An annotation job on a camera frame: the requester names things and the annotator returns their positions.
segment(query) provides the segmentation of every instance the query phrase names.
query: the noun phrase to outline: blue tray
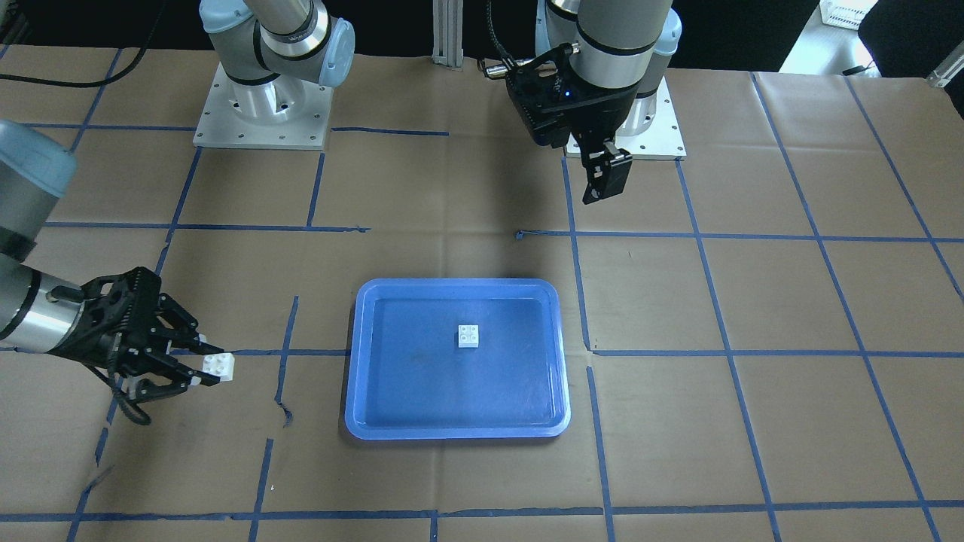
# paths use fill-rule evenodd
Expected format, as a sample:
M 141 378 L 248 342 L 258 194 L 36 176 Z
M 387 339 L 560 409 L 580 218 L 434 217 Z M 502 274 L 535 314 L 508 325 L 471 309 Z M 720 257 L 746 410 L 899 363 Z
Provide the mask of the blue tray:
M 479 326 L 459 348 L 459 325 Z M 559 296 L 536 279 L 359 291 L 345 424 L 365 440 L 554 437 L 569 425 Z

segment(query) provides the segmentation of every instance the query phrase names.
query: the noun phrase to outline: light blue cap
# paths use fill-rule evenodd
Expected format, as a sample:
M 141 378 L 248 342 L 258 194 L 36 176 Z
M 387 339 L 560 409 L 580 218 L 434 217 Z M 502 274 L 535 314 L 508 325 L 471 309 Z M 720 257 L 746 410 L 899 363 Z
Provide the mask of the light blue cap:
M 345 82 L 355 59 L 355 27 L 352 23 L 340 18 L 332 29 L 327 47 L 318 84 L 323 87 L 337 87 Z
M 683 35 L 683 22 L 676 10 L 670 10 L 666 14 L 666 22 L 663 23 L 662 34 L 656 40 L 653 52 L 657 55 L 668 57 L 676 53 L 677 45 L 680 44 L 680 37 Z
M 0 162 L 56 198 L 64 196 L 77 170 L 77 160 L 69 150 L 12 121 L 0 121 Z
M 230 30 L 252 16 L 244 0 L 201 0 L 199 12 L 208 34 Z

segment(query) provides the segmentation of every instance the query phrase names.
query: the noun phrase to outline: metal base plate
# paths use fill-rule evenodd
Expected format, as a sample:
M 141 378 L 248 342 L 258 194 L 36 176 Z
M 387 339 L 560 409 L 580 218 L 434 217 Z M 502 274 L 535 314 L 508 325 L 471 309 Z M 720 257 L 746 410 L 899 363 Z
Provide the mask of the metal base plate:
M 323 150 L 334 91 L 307 81 L 302 83 L 307 100 L 297 117 L 277 124 L 255 124 L 234 111 L 231 81 L 218 65 L 194 134 L 194 145 L 216 149 Z
M 656 116 L 653 123 L 645 132 L 632 137 L 616 136 L 616 147 L 632 152 L 634 160 L 679 160 L 686 157 L 686 145 L 683 144 L 683 133 L 676 120 L 676 110 L 669 95 L 666 80 L 659 82 L 656 90 Z M 566 144 L 566 156 L 579 156 L 579 145 L 576 138 L 569 136 Z

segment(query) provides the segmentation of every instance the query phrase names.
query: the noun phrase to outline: white mounting plate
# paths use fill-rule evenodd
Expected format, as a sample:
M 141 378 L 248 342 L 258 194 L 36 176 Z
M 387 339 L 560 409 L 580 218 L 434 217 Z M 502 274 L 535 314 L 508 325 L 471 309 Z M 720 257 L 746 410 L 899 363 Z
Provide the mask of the white mounting plate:
M 632 152 L 633 160 L 678 160 L 686 157 L 683 132 L 676 120 L 673 99 L 669 95 L 666 80 L 659 82 L 656 90 L 656 116 L 645 132 L 632 137 L 616 136 L 616 148 Z M 576 138 L 569 136 L 566 156 L 579 156 Z
M 221 65 L 214 74 L 211 90 L 204 103 L 195 147 L 215 149 L 295 149 L 323 150 L 332 111 L 330 87 L 303 81 L 307 102 L 300 115 L 277 124 L 248 122 L 234 111 L 234 94 Z

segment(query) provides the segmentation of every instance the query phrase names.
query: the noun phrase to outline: small white block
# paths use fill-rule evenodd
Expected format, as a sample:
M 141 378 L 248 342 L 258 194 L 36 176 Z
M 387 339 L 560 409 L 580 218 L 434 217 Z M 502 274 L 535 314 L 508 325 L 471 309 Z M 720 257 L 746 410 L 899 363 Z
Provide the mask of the small white block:
M 473 325 L 459 326 L 459 348 L 479 347 L 479 327 Z
M 201 370 L 207 374 L 220 376 L 222 382 L 230 382 L 234 378 L 234 354 L 211 354 L 204 356 Z

